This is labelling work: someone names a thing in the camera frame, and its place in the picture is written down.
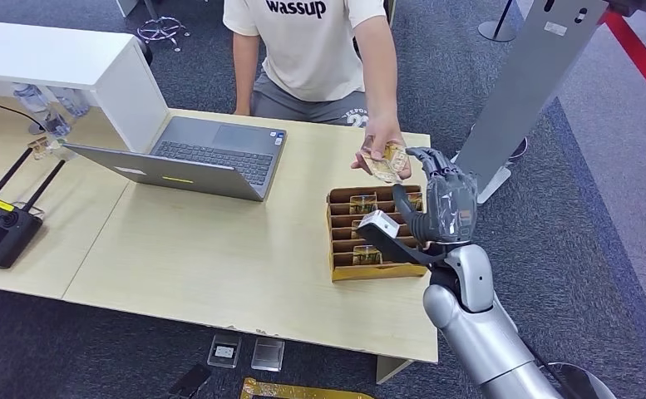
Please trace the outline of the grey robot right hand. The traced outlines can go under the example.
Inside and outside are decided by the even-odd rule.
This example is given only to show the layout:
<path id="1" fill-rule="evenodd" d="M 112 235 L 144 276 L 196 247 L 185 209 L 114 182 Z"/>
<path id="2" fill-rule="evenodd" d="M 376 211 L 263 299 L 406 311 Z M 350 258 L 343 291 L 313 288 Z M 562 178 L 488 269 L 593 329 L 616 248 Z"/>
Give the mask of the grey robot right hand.
<path id="1" fill-rule="evenodd" d="M 466 244 L 476 226 L 477 183 L 439 150 L 407 147 L 405 152 L 422 163 L 426 174 L 426 211 L 416 211 L 400 184 L 392 187 L 397 212 L 420 243 Z"/>

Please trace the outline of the person's left hand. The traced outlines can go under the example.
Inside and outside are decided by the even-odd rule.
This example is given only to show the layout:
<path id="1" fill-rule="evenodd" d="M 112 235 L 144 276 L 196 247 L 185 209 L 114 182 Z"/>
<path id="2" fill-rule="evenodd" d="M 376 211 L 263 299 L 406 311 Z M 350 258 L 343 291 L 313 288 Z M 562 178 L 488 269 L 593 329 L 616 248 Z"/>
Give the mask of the person's left hand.
<path id="1" fill-rule="evenodd" d="M 372 160 L 381 162 L 384 160 L 385 149 L 388 144 L 406 147 L 403 139 L 400 125 L 396 116 L 371 116 L 366 129 L 365 137 L 360 150 L 355 153 L 350 168 L 353 170 L 364 170 L 371 175 L 364 155 L 368 155 Z"/>

